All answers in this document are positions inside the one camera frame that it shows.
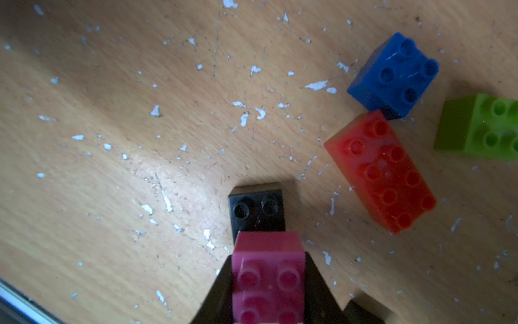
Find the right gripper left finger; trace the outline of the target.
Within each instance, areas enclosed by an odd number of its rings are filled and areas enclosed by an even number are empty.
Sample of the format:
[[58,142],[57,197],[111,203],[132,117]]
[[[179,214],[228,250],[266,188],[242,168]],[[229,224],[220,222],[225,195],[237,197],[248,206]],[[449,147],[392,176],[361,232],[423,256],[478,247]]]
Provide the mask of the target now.
[[226,258],[204,302],[191,324],[232,324],[233,272],[231,257]]

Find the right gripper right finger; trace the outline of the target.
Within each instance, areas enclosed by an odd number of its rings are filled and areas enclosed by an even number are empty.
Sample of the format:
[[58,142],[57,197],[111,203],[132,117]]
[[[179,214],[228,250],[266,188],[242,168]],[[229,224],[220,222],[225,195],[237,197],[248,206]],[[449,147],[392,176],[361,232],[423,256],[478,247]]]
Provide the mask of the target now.
[[306,255],[304,322],[350,323],[308,252]]

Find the pink square lego brick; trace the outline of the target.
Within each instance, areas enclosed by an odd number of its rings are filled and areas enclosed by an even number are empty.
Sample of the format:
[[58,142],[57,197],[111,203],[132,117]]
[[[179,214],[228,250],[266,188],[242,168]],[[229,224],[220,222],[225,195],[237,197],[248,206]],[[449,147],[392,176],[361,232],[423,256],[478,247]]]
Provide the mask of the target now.
[[231,257],[235,323],[303,323],[306,255],[295,232],[240,232]]

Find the black square lego brick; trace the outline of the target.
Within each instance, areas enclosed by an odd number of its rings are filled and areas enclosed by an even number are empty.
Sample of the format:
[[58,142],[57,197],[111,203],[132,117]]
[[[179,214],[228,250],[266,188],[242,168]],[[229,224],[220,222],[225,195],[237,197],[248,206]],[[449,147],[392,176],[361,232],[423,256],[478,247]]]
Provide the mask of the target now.
[[278,182],[235,187],[228,196],[233,241],[240,232],[286,231],[283,192]]
[[354,300],[348,302],[343,314],[349,324],[385,324],[383,319],[369,312]]

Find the long red lego brick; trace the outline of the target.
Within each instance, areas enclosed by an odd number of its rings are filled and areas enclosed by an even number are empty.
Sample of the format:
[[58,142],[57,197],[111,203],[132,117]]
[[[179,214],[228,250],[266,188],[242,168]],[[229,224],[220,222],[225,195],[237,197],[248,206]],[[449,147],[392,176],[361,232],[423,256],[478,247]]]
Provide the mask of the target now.
[[363,113],[324,144],[372,219],[393,234],[437,200],[380,111]]

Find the dark blue square lego brick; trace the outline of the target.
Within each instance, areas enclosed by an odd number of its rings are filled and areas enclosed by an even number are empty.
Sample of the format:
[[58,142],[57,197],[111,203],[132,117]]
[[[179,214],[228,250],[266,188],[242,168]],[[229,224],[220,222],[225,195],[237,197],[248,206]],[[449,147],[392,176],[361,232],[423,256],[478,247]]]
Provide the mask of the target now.
[[387,120],[407,117],[439,72],[415,41],[396,32],[370,56],[347,92]]

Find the lime green square lego brick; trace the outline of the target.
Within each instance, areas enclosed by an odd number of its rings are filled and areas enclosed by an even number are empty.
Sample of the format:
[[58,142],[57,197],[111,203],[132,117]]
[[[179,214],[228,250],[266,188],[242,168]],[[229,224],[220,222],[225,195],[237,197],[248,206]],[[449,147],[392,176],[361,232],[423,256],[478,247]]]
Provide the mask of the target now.
[[517,159],[517,101],[476,94],[444,102],[437,151]]

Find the aluminium front rail frame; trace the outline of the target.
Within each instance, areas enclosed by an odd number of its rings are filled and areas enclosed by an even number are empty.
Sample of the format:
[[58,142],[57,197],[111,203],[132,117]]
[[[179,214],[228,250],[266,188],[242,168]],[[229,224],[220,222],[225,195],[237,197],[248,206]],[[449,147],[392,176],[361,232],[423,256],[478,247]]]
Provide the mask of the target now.
[[1,323],[64,324],[64,321],[1,279]]

